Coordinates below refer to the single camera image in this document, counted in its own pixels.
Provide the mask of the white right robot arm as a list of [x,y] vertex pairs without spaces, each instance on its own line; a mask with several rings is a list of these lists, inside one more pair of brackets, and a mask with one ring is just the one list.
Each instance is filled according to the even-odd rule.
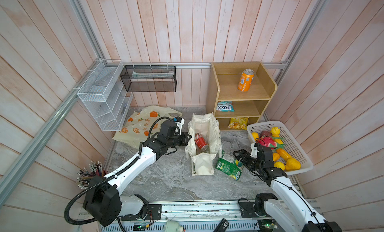
[[274,192],[261,193],[255,198],[254,210],[259,217],[272,217],[286,232],[341,232],[335,222],[327,221],[293,186],[288,175],[275,167],[273,151],[258,143],[253,144],[255,157],[246,150],[233,152],[237,162],[259,177]]

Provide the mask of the red cola can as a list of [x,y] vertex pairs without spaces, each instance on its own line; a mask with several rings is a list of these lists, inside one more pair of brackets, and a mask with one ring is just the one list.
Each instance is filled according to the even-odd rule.
[[206,152],[209,149],[209,144],[200,133],[195,134],[195,144],[201,152]]

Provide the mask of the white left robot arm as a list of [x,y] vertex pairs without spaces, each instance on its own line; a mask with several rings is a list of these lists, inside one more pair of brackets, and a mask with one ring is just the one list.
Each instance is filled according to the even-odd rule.
[[[182,132],[185,123],[181,117],[170,119],[161,117],[160,131],[147,136],[139,145],[139,151],[118,169],[100,177],[94,176],[89,186],[77,194],[67,204],[64,219],[71,225],[85,225],[99,222],[106,227],[121,217],[132,215],[145,218],[148,201],[135,194],[125,199],[121,197],[126,187],[147,167],[154,164],[160,157],[170,155],[170,148],[185,147],[192,139],[187,132]],[[79,221],[70,217],[70,209],[74,203],[85,197],[83,208],[91,215],[90,219]]]

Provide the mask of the green snack bag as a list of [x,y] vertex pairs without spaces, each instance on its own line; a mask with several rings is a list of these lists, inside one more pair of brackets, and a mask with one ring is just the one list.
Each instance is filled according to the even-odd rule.
[[243,170],[243,163],[236,160],[236,158],[222,150],[221,157],[218,159],[216,169],[223,172],[234,180],[239,180]]

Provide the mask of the cream canvas tote bag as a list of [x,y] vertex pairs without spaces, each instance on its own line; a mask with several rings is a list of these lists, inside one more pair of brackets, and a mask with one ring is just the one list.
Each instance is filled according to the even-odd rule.
[[[206,152],[201,152],[195,144],[195,134],[200,133],[209,144]],[[188,134],[192,136],[185,148],[187,158],[192,160],[193,176],[209,176],[214,174],[214,160],[222,153],[221,133],[219,121],[213,113],[205,115],[193,114],[188,124]]]

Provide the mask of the orange-print plastic grocery bag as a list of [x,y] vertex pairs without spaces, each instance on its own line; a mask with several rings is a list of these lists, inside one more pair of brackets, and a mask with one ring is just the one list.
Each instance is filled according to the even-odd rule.
[[153,123],[161,117],[181,117],[182,113],[169,107],[160,107],[151,105],[144,108],[141,112],[134,112],[127,120],[122,129],[115,133],[114,141],[125,143],[134,149],[139,149],[140,142],[147,140],[148,135],[153,135],[160,131],[160,125],[166,120],[161,120],[154,125],[149,132]]

